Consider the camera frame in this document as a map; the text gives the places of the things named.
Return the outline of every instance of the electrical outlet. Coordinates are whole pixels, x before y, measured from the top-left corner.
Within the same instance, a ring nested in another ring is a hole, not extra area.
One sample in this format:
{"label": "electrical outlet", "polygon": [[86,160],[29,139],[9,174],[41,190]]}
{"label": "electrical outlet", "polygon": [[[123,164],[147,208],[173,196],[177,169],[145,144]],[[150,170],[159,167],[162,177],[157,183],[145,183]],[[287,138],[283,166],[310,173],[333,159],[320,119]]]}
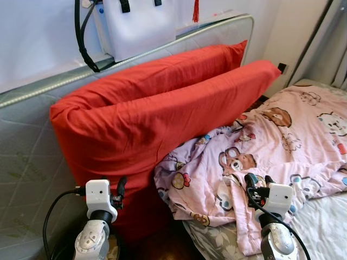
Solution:
{"label": "electrical outlet", "polygon": [[281,74],[283,74],[287,68],[287,64],[279,63],[277,68],[281,71]]}

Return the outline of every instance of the cartoon print blanket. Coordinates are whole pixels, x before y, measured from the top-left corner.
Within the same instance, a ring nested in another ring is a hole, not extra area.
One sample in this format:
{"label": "cartoon print blanket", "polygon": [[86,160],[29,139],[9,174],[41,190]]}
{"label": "cartoon print blanket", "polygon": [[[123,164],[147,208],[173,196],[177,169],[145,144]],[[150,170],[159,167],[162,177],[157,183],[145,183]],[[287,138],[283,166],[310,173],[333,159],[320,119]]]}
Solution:
{"label": "cartoon print blanket", "polygon": [[236,221],[239,248],[252,255],[260,252],[260,225],[247,207],[244,175],[252,173],[260,186],[270,175],[293,187],[289,222],[307,199],[347,190],[346,148],[347,100],[292,86],[231,126],[180,145],[157,165],[155,183],[175,219]]}

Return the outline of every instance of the black cable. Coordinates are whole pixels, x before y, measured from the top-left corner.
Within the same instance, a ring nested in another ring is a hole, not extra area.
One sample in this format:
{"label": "black cable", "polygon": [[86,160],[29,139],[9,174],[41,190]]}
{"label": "black cable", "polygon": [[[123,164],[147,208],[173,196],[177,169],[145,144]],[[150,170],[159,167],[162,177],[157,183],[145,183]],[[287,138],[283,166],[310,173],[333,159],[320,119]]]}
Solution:
{"label": "black cable", "polygon": [[253,188],[248,188],[247,189],[247,196],[248,199],[253,203],[253,205],[258,209],[261,210],[262,212],[264,212],[265,214],[268,214],[269,216],[271,216],[272,218],[276,219],[279,223],[281,223],[283,226],[285,226],[286,228],[289,229],[289,231],[294,235],[294,237],[298,240],[299,244],[301,245],[303,251],[305,252],[305,256],[307,258],[307,260],[311,260],[309,252],[304,244],[304,242],[301,240],[301,238],[299,237],[299,235],[290,227],[288,226],[285,222],[283,222],[281,219],[279,219],[278,217],[276,217],[274,214],[268,212],[267,210],[265,210],[262,206],[259,206],[254,199],[252,198],[252,196],[250,195],[250,190],[253,190]]}
{"label": "black cable", "polygon": [[104,67],[100,68],[95,64],[93,59],[88,55],[86,46],[85,46],[85,29],[87,22],[92,14],[93,9],[95,8],[96,4],[99,3],[101,0],[94,0],[90,10],[88,11],[88,14],[86,18],[84,19],[82,23],[82,27],[80,27],[80,0],[75,0],[75,33],[76,33],[76,39],[77,44],[79,47],[79,51],[83,57],[83,60],[85,63],[90,67],[94,72],[100,72],[102,70],[108,69],[112,67],[113,65],[117,64],[114,60],[110,62],[109,64],[105,65]]}
{"label": "black cable", "polygon": [[42,229],[43,246],[44,246],[44,250],[46,252],[47,260],[51,260],[52,259],[52,256],[50,254],[49,247],[48,247],[48,242],[47,242],[47,224],[48,224],[48,219],[49,219],[49,216],[50,216],[51,212],[53,211],[53,208],[54,208],[55,204],[63,196],[65,196],[67,194],[79,194],[79,195],[83,196],[83,195],[85,195],[85,188],[81,187],[81,188],[76,188],[76,189],[71,190],[71,191],[63,192],[58,197],[56,197],[56,199],[53,201],[52,205],[50,206],[50,208],[49,208],[49,210],[47,212],[46,218],[44,219],[43,229]]}

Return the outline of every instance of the wooden floor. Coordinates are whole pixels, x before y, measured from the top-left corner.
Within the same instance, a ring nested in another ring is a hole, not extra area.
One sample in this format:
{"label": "wooden floor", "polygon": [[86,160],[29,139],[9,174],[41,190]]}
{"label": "wooden floor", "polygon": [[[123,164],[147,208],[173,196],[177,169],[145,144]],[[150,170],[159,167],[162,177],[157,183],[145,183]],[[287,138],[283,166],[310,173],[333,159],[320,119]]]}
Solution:
{"label": "wooden floor", "polygon": [[255,101],[247,110],[246,112],[251,111],[254,108],[259,107],[261,104],[263,104],[268,98],[265,96],[261,96],[257,101]]}
{"label": "wooden floor", "polygon": [[173,220],[165,229],[128,250],[123,259],[135,260],[204,260],[181,221]]}

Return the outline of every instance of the black bag strap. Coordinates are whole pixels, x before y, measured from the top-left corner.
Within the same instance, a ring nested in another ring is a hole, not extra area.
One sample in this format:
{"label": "black bag strap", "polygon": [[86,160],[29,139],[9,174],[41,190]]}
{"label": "black bag strap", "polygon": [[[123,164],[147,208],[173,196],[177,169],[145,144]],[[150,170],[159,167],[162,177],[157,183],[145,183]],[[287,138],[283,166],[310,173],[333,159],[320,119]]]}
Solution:
{"label": "black bag strap", "polygon": [[128,0],[119,0],[120,1],[120,6],[121,6],[121,12],[130,12],[130,5]]}
{"label": "black bag strap", "polygon": [[83,21],[82,27],[80,27],[80,0],[75,0],[75,32],[76,32],[76,39],[79,47],[79,51],[83,57],[83,60],[85,63],[90,67],[94,72],[100,72],[102,70],[108,69],[112,67],[113,65],[117,64],[114,60],[105,65],[102,68],[99,68],[95,62],[92,60],[92,58],[88,55],[86,46],[85,46],[85,30],[87,22],[92,14],[93,9],[95,8],[96,4],[102,0],[94,0],[86,18]]}
{"label": "black bag strap", "polygon": [[154,0],[154,5],[157,7],[159,5],[162,5],[162,0]]}

